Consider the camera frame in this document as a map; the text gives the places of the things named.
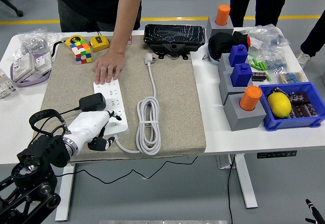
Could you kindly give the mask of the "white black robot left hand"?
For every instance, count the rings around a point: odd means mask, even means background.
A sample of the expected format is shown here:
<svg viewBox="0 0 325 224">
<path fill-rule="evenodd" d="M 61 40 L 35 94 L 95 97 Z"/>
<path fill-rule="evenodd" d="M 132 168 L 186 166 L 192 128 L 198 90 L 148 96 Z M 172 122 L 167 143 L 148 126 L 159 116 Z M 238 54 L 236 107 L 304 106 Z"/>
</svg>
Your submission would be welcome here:
<svg viewBox="0 0 325 224">
<path fill-rule="evenodd" d="M 77 156 L 84 144 L 90 143 L 111 117 L 121 120 L 121 117 L 113 110 L 80 113 L 68 126 L 69 132 L 63 136 L 63 141 L 72 148 L 73 155 Z"/>
</svg>

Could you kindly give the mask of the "person's left hand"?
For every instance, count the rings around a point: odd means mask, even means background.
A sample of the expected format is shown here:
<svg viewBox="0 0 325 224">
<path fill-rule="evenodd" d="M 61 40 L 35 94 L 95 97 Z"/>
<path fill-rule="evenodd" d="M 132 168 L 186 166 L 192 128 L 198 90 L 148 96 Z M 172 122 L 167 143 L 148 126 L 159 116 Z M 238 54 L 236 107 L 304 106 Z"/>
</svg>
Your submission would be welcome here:
<svg viewBox="0 0 325 224">
<path fill-rule="evenodd" d="M 93 65 L 95 84 L 109 83 L 117 80 L 124 66 L 125 52 L 109 50 L 106 54 L 96 59 Z"/>
</svg>

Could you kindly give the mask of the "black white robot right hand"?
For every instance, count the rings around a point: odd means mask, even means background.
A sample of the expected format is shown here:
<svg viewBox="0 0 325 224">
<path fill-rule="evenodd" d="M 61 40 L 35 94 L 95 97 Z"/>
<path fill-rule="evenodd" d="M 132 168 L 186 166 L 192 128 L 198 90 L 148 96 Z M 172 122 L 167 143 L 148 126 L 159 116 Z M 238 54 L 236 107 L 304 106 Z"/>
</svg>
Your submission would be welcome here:
<svg viewBox="0 0 325 224">
<path fill-rule="evenodd" d="M 313 205 L 313 203 L 309 199 L 306 199 L 305 201 L 306 201 L 306 204 L 308 205 L 308 208 L 311 210 L 312 215 L 314 217 L 314 219 L 305 218 L 305 221 L 307 221 L 309 223 L 324 224 L 324 218 L 322 217 L 320 212 L 317 210 L 317 208 Z"/>
</svg>

